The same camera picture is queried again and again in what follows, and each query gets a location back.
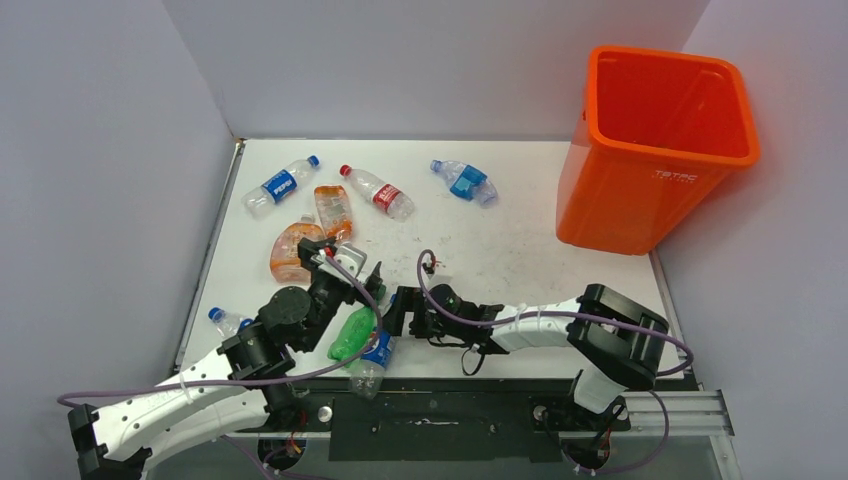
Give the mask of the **green plastic bottle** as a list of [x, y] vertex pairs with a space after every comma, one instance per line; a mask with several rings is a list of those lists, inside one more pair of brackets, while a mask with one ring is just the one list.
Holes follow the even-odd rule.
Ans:
[[351, 313], [342, 325], [337, 338], [331, 343], [327, 357], [341, 362], [362, 349], [376, 326], [376, 315], [369, 307]]

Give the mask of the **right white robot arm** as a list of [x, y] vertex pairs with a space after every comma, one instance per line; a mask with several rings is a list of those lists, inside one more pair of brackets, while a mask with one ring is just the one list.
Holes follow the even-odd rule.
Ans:
[[670, 330], [661, 315], [603, 284], [589, 284], [573, 299], [532, 307], [475, 304], [447, 284], [400, 287], [383, 328], [399, 336], [405, 327], [419, 339], [453, 337], [483, 356], [575, 349], [589, 363], [565, 402], [567, 418], [579, 428], [600, 421], [622, 392], [654, 387]]

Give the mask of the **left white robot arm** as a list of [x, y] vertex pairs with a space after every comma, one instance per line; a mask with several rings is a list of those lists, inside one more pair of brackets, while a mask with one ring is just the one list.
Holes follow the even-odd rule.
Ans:
[[68, 424], [83, 479], [139, 479], [160, 461], [245, 429], [290, 428], [301, 405], [294, 354], [319, 344], [343, 304], [375, 308], [381, 267], [335, 238], [298, 244], [307, 287], [286, 286], [253, 320], [197, 362], [160, 384], [135, 390], [67, 393]]

